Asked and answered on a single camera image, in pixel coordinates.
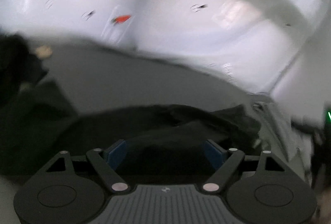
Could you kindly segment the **black zip-up jacket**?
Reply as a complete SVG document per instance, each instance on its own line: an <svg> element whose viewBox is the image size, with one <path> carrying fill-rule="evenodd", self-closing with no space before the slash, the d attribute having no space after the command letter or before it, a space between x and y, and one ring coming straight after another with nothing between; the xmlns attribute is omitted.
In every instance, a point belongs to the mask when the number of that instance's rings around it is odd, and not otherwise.
<svg viewBox="0 0 331 224"><path fill-rule="evenodd" d="M18 36L1 37L1 174L28 178L55 154L84 155L123 139L117 171L130 184L187 184L213 171L211 139L247 155L261 152L261 125L242 105L206 112L185 105L136 106L80 116Z"/></svg>

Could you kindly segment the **folded grey garment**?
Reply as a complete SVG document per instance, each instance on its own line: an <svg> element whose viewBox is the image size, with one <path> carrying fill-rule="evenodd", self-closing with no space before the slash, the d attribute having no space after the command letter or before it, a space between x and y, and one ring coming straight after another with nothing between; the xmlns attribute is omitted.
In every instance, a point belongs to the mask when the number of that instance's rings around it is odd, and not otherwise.
<svg viewBox="0 0 331 224"><path fill-rule="evenodd" d="M252 109L271 135L268 143L278 148L275 154L314 187L320 169L315 158L325 142L323 131L309 122L292 121L271 101L254 101Z"/></svg>

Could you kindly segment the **white translucent storage bag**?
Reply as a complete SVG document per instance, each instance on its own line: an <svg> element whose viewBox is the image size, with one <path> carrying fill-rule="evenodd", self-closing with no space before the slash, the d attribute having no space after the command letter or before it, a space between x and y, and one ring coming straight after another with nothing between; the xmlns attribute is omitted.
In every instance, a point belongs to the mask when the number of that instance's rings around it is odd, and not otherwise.
<svg viewBox="0 0 331 224"><path fill-rule="evenodd" d="M330 100L330 0L1 0L1 31L50 46L82 112L273 101L319 120Z"/></svg>

